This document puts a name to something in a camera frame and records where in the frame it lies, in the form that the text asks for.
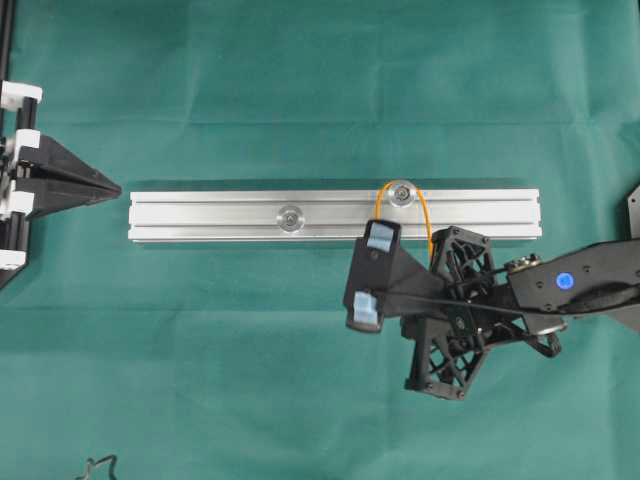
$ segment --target black cable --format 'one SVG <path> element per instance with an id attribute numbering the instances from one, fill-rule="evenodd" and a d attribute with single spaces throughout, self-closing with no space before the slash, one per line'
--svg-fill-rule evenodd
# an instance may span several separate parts
<path id="1" fill-rule="evenodd" d="M 456 307 L 475 308 L 477 310 L 488 310 L 490 312 L 505 313 L 509 315 L 518 315 L 518 316 L 544 315 L 547 317 L 566 317 L 566 316 L 572 316 L 572 315 L 573 316 L 598 315 L 598 314 L 604 314 L 604 313 L 611 313 L 615 310 L 618 310 L 624 307 L 640 306 L 638 304 L 623 304 L 623 305 L 617 305 L 617 306 L 601 308 L 601 309 L 594 309 L 594 310 L 589 310 L 584 312 L 565 312 L 560 310 L 553 310 L 550 312 L 546 312 L 544 310 L 536 310 L 536 309 L 530 309 L 530 308 L 494 307 L 493 305 L 484 305 L 482 303 L 468 303 L 463 300 L 445 300 L 440 298 L 428 298 L 428 297 L 422 297 L 420 295 L 410 295 L 405 293 L 393 293 L 393 292 L 382 292 L 382 291 L 376 292 L 375 290 L 373 291 L 373 293 L 379 294 L 382 298 L 389 297 L 389 296 L 400 297 L 400 298 L 406 298 L 408 300 L 418 300 L 424 303 L 435 304 L 435 305 L 451 305 Z"/>

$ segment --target blue circle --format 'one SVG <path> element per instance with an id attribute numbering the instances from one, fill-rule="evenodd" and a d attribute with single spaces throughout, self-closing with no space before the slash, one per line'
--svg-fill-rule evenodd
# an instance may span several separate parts
<path id="1" fill-rule="evenodd" d="M 574 284 L 575 279 L 573 278 L 573 275 L 568 272 L 559 273 L 556 277 L 556 285 L 558 285 L 560 290 L 570 290 L 573 288 Z"/>

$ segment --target aluminum rail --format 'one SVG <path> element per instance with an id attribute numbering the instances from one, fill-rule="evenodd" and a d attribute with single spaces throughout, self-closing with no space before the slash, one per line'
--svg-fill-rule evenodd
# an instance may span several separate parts
<path id="1" fill-rule="evenodd" d="M 396 199 L 402 197 L 396 190 Z M 134 242 L 352 240 L 373 216 L 376 190 L 133 192 Z M 493 239 L 542 235 L 537 189 L 423 190 L 433 231 L 457 225 Z M 426 238 L 419 203 L 385 201 L 403 238 Z"/>

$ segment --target black triangular part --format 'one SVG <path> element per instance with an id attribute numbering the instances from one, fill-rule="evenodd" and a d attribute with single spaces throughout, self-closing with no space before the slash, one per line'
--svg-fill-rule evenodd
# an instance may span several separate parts
<path id="1" fill-rule="evenodd" d="M 32 166 L 32 176 L 34 177 L 47 177 L 84 184 L 109 190 L 116 193 L 115 196 L 120 195 L 121 189 L 118 185 L 47 135 L 40 135 L 38 148 L 22 147 L 19 160 Z"/>
<path id="2" fill-rule="evenodd" d="M 80 205 L 93 205 L 111 200 L 120 193 L 89 185 L 45 178 L 19 178 L 16 180 L 16 190 L 34 193 L 30 219 Z"/>

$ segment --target green fabric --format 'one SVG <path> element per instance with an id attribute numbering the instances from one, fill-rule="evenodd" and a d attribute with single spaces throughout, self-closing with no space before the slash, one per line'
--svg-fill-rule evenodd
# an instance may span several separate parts
<path id="1" fill-rule="evenodd" d="M 116 453 L 122 479 L 637 478 L 640 339 L 613 320 L 572 322 L 554 360 L 494 352 L 444 402 L 403 390 L 396 321 L 345 329 L 350 244 L 127 240 L 130 191 L 392 178 L 539 187 L 544 236 L 498 263 L 624 238 L 637 10 L 20 1 L 11 79 L 41 85 L 38 127 L 125 193 L 36 221 L 0 293 L 0 477 Z"/>

